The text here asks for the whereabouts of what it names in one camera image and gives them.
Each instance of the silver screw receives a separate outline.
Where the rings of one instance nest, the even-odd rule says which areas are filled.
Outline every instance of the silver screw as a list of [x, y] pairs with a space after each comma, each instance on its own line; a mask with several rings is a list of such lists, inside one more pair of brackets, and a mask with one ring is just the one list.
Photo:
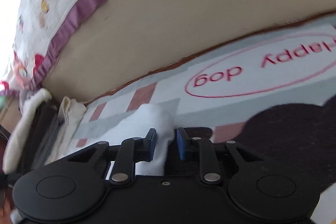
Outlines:
[[204, 176], [206, 181], [215, 182], [221, 179], [221, 176], [216, 173], [208, 173]]
[[128, 179], [128, 175], [124, 173], [116, 173], [112, 176], [112, 180], [116, 182], [122, 182]]

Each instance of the beige cushion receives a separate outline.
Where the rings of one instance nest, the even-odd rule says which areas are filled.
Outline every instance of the beige cushion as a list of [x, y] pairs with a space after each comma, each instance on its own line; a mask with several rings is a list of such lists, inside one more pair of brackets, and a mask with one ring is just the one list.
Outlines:
[[336, 8], [336, 0], [109, 0], [77, 31], [43, 85], [87, 101], [221, 42]]

